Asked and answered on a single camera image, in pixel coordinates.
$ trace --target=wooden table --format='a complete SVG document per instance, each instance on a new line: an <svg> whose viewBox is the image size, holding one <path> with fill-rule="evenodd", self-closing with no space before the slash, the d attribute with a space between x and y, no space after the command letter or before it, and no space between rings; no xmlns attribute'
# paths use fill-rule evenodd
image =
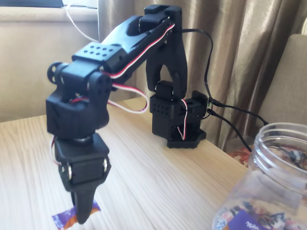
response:
<svg viewBox="0 0 307 230"><path fill-rule="evenodd" d="M142 107L141 99L124 102ZM151 132L151 114L109 107L98 131L110 148L112 169L95 194L101 211L71 229L206 230L246 168L202 141L169 149ZM46 117L0 123L1 229L56 229L51 216L72 207L52 162Z"/></svg>

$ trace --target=black robotic arm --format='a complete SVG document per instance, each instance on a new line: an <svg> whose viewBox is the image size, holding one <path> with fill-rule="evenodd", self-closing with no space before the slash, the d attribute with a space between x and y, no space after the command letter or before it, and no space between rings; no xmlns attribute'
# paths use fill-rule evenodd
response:
<svg viewBox="0 0 307 230"><path fill-rule="evenodd" d="M106 105L112 84L123 84L145 60L153 114L153 133L170 148L195 148L206 137L200 129L207 97L187 92L187 61L182 41L182 10L152 5L145 16L132 16L102 43L90 43L72 56L71 64L50 65L48 79L57 85L46 100L47 130L54 135L55 156L64 187L71 192L79 223L88 219L96 188L110 170L109 149L95 133L108 124ZM160 79L166 65L173 82ZM87 100L76 100L76 96ZM186 129L186 137L178 132Z"/></svg>

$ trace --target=plastic jar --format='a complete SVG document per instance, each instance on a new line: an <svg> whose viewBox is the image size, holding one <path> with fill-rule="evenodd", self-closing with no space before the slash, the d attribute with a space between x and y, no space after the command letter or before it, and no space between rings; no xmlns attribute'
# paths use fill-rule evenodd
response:
<svg viewBox="0 0 307 230"><path fill-rule="evenodd" d="M275 123L255 139L248 171L212 230L307 230L307 126Z"/></svg>

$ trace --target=red and white wire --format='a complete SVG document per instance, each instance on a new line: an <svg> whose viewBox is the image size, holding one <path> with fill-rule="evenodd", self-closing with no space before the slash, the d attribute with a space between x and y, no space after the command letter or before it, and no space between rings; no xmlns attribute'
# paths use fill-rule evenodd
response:
<svg viewBox="0 0 307 230"><path fill-rule="evenodd" d="M54 154L52 153L52 147L54 145L54 141L56 140L55 136L52 136L52 139L50 141L50 145L49 145L49 153L50 153L50 157L52 158L52 161L56 164L56 165L61 165L61 162L58 162L54 156Z"/></svg>
<svg viewBox="0 0 307 230"><path fill-rule="evenodd" d="M187 126L187 115L188 115L188 105L184 99L181 99L184 105L186 106L186 115L184 117L184 125L183 125L183 134L181 133L179 126L177 126L177 129L181 135L182 140L186 139L186 126Z"/></svg>
<svg viewBox="0 0 307 230"><path fill-rule="evenodd" d="M119 78L120 76L122 76L127 71L127 69L129 69L129 67L131 67L135 62L137 62L137 60L139 60L146 53L147 50L149 50L151 47L153 47L155 44L157 44L159 41L161 41L162 38L165 36L165 34L168 31L170 31L171 29L173 29L174 26L175 26L175 24L170 25L161 37L159 37L157 40L151 42L134 60L129 62L128 65L126 65L125 68L123 68L120 72L114 73L114 74L113 73L107 73L107 72L103 72L103 73L110 76L112 79Z"/></svg>
<svg viewBox="0 0 307 230"><path fill-rule="evenodd" d="M117 88L117 89L120 89L120 90L126 90L126 91L130 91L130 92L135 92L135 93L137 93L138 95L141 95L143 98L145 98L145 100L146 100L146 105L145 105L145 107L144 107L143 109L141 109L141 110L131 110L131 109L128 109L128 108L126 108L126 107L124 107L124 106L122 106L122 105L120 105L120 104L118 104L118 103L116 103L116 102L111 101L111 100L108 100L108 101L107 101L109 104L111 104L111 105L113 105L113 106L116 106L116 107L118 107L118 108L121 108L121 109L123 109L123 110L125 110L125 111L127 111L127 112L129 112L129 113L133 113L133 114L142 114L142 113L145 113L145 112L146 112L146 110L148 109L148 106L149 106L149 101L148 101L147 96L146 96L141 90L139 90L139 89L137 89L137 88L134 88L134 87L131 87L131 86L120 85L120 84L116 84L116 83L113 83L112 86L113 86L114 88Z"/></svg>

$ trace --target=beige curtain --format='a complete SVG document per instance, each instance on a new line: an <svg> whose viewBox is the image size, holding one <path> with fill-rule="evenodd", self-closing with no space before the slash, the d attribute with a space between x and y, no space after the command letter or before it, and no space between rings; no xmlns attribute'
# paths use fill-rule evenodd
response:
<svg viewBox="0 0 307 230"><path fill-rule="evenodd" d="M299 33L306 16L307 0L99 0L101 41L131 15L143 15L151 4L177 5L183 9L183 28L209 32L214 41L208 83L212 97L227 104L258 112L274 76L287 38ZM203 75L210 41L200 34L184 34L188 61L188 93L206 93ZM164 79L169 74L162 69ZM145 65L128 82L148 95ZM232 109L214 110L233 122L244 135L256 132L255 120ZM235 137L218 118L209 117L201 128L220 148Z"/></svg>

